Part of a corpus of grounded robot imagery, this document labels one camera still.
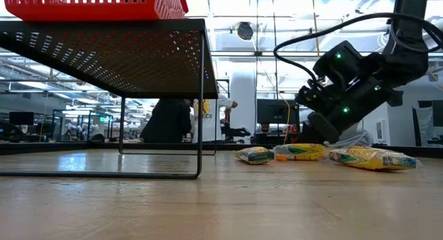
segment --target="chip bag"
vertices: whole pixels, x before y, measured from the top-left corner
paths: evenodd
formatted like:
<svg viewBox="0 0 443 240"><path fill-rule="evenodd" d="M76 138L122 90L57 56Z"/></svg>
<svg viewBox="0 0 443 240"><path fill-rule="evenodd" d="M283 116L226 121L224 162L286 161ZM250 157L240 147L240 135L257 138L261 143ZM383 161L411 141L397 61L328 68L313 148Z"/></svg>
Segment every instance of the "chip bag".
<svg viewBox="0 0 443 240"><path fill-rule="evenodd" d="M297 143L273 148L276 160L324 160L329 147L320 144Z"/></svg>
<svg viewBox="0 0 443 240"><path fill-rule="evenodd" d="M338 163L370 170L416 169L419 160L406 154L371 147L341 147L329 152L329 159Z"/></svg>
<svg viewBox="0 0 443 240"><path fill-rule="evenodd" d="M260 165L274 159L274 153L264 147L249 147L240 151L234 151L236 158L252 165Z"/></svg>

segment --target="metal table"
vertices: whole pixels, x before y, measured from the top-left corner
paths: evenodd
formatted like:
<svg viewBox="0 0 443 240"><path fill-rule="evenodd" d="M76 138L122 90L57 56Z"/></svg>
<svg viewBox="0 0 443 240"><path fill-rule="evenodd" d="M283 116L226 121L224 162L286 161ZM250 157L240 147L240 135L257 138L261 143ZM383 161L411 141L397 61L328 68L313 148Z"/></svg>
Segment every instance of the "metal table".
<svg viewBox="0 0 443 240"><path fill-rule="evenodd" d="M127 98L217 99L204 19L107 22L0 22L0 47L88 82L122 98L119 152ZM8 176L197 178L201 172L199 106L197 170L192 174L35 172Z"/></svg>

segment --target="person in white shirt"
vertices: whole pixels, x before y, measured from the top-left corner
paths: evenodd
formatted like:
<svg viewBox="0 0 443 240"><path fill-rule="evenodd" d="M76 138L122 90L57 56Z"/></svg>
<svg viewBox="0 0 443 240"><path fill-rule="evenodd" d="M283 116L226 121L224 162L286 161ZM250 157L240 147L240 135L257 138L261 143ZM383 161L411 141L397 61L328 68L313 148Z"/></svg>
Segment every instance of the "person in white shirt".
<svg viewBox="0 0 443 240"><path fill-rule="evenodd" d="M192 143L197 143L198 132L198 115L199 115L199 101L194 100L194 136L192 137ZM225 107L228 111L231 108L235 108L238 105L236 101L219 94L219 99L204 99L203 100L203 142L213 142L223 140L222 126L220 125L220 109Z"/></svg>

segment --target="glass wall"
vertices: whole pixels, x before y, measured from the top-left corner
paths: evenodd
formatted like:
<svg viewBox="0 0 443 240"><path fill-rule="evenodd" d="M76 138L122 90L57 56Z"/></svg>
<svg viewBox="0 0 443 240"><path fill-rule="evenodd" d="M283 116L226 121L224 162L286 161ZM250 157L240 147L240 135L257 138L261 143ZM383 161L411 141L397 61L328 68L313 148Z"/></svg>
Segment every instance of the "glass wall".
<svg viewBox="0 0 443 240"><path fill-rule="evenodd" d="M218 117L211 123L215 123L214 127L220 126L223 134L221 139L211 140L245 144L259 143L257 134L260 133L269 135L269 139L265 140L271 142L276 140L281 143L280 140L287 132L286 128L295 134L293 137L295 140L296 132L300 130L300 122L291 121L289 127L286 122L281 124L276 124L275 121L260 122L263 115L259 113L266 114L266 111L261 109L266 101L261 100L275 100L278 106L291 105L300 88L306 85L309 79L306 72L276 60L272 51L277 44L322 31L364 14L392 12L395 2L395 0L187 1L190 7L187 17L206 20L213 68L220 94L238 103L238 106L231 111L225 111L223 106L217 108ZM439 9L442 2L429 0L425 18L439 28L443 26L443 10ZM3 19L14 19L4 8L0 9L0 13ZM281 49L281 56L312 70L319 56L344 40L349 41L362 55L381 52L388 41L387 30L385 19L363 21L318 39L284 47ZM424 39L429 47L435 45L427 34L424 34ZM430 54L428 75L404 88L402 106L393 108L387 104L382 105L359 123L354 134L366 130L375 143L401 146L415 146L416 142L427 145L428 140L434 138L434 141L430 142L433 142L433 146L440 146L440 143L435 143L440 139L438 126L433 124L433 119L429 119L433 113L421 112L420 109L423 108L419 106L419 102L439 100L441 97L443 86L439 76L442 71L442 57L441 50ZM125 117L120 118L121 99L107 91L6 50L0 51L0 64L0 87L3 92L0 99L0 120L9 122L11 111L35 113L35 122L28 128L36 129L23 130L23 132L25 135L37 137L29 136L21 138L21 141L79 141L88 140L96 134L102 134L109 141L115 141L119 136L119 122L124 120L125 140L142 142L142 130L150 121L159 101L128 100L125 105ZM191 133L195 130L195 108L192 102ZM297 110L293 110L293 113L300 113L298 118L303 121L309 111L303 106L297 106ZM421 125L418 131L414 130L415 114L427 118L417 119ZM183 141L191 141L191 133L185 134Z"/></svg>

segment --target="red basket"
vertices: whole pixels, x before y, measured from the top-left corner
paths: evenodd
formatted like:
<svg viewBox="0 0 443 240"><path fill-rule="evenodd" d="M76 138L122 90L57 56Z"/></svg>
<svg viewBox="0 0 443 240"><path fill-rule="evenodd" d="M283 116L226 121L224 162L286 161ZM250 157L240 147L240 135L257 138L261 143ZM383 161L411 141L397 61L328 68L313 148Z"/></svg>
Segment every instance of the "red basket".
<svg viewBox="0 0 443 240"><path fill-rule="evenodd" d="M122 21L182 19L186 0L5 0L24 21Z"/></svg>

